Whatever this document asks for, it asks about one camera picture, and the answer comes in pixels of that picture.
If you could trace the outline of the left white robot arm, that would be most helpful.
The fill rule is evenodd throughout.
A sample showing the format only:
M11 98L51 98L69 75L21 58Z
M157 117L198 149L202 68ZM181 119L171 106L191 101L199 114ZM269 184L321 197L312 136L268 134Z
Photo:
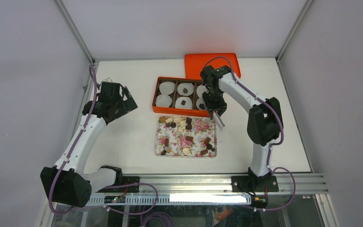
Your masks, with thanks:
M50 202L82 208L91 194L101 189L108 188L112 192L122 189L124 180L120 167L104 165L90 174L84 170L92 148L108 124L137 107L127 87L115 82L101 83L94 98L84 105L78 132L63 155L40 173Z

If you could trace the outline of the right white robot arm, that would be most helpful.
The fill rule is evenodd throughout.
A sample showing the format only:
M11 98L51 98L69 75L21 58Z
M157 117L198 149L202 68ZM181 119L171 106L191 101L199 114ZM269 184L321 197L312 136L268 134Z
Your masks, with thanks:
M273 183L270 167L272 149L284 140L279 100L263 98L252 92L228 66L218 69L205 66L200 76L202 84L208 89L202 94L205 109L219 126L224 126L220 117L227 109L224 94L228 94L248 113L247 133L253 142L253 156L248 176L238 181L237 186L248 192L269 188Z

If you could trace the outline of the brown rectangular chocolate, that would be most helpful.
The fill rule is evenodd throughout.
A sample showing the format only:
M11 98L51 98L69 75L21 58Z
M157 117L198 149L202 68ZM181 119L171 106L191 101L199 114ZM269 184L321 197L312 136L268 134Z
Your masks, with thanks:
M192 136L186 136L185 140L192 142L194 140L194 138Z

